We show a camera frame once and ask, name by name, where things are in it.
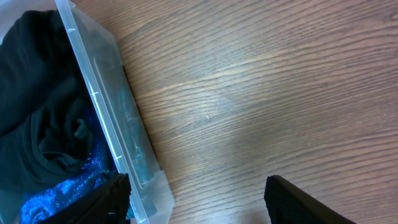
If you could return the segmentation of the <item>blue sequin fabric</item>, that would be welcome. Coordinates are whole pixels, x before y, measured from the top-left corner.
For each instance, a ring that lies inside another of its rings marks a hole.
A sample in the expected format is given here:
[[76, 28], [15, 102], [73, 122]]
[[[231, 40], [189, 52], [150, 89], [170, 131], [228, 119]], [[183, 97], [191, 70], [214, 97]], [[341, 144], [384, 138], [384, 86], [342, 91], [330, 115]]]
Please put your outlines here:
[[80, 173], [49, 189], [25, 194], [19, 214], [20, 223], [38, 223], [51, 217], [117, 173], [95, 109], [86, 108], [83, 119], [93, 130], [94, 143]]

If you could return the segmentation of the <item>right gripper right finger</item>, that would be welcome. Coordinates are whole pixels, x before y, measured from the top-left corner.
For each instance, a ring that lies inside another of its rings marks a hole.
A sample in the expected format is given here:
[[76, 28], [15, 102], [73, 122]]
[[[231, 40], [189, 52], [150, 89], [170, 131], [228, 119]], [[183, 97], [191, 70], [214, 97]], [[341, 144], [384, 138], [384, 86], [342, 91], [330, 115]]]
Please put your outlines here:
[[279, 175], [266, 180], [264, 200], [272, 224], [353, 224]]

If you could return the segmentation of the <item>blue denim jeans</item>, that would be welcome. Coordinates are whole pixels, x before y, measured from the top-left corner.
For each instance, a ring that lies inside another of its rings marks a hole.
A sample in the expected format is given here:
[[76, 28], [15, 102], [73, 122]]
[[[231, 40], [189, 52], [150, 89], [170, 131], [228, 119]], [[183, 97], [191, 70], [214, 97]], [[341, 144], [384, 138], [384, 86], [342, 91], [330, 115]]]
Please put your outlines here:
[[147, 185], [153, 178], [154, 173], [147, 160], [146, 147], [148, 146], [148, 143], [145, 142], [143, 138], [146, 133], [145, 128], [143, 127], [132, 93], [130, 91], [123, 90], [118, 100], [122, 103], [124, 117], [126, 119], [123, 126], [129, 130], [127, 135], [127, 144], [132, 152], [133, 167], [136, 171], [139, 185], [141, 186], [139, 189], [141, 202], [146, 211], [146, 215], [151, 217], [157, 212], [157, 209], [149, 198], [147, 189]]

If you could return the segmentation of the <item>black garment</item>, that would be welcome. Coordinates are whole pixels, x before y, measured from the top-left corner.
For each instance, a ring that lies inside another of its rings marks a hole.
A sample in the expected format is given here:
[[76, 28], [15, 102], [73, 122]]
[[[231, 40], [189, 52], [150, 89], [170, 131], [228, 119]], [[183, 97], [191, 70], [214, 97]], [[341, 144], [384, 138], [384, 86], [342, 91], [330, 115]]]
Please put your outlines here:
[[35, 192], [79, 173], [94, 135], [82, 117], [90, 97], [67, 78], [12, 131], [1, 136], [1, 189]]
[[60, 13], [24, 12], [1, 43], [1, 134], [82, 84]]

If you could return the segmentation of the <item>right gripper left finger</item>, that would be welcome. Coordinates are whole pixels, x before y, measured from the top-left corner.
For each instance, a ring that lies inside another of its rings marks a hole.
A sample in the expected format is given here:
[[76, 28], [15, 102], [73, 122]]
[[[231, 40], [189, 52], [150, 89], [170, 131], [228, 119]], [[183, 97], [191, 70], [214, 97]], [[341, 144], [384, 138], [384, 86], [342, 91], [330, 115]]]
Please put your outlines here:
[[41, 224], [123, 224], [129, 209], [131, 185], [127, 174], [117, 174]]

